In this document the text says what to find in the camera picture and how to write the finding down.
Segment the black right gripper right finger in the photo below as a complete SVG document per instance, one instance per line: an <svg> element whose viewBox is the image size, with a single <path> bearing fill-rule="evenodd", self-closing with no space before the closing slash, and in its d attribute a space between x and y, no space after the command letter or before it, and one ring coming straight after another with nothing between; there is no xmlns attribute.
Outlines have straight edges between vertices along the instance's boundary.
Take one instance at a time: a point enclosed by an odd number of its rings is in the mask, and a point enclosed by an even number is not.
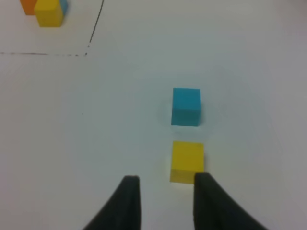
<svg viewBox="0 0 307 230"><path fill-rule="evenodd" d="M208 172L194 178L193 220L196 230L264 230Z"/></svg>

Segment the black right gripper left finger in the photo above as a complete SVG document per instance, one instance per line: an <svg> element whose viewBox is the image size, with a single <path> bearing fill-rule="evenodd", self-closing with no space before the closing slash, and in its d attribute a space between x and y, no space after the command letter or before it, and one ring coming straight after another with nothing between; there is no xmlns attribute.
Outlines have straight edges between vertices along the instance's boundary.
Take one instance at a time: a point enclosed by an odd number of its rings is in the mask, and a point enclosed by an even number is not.
<svg viewBox="0 0 307 230"><path fill-rule="evenodd" d="M86 230L140 230L141 193L138 176L124 176L113 195Z"/></svg>

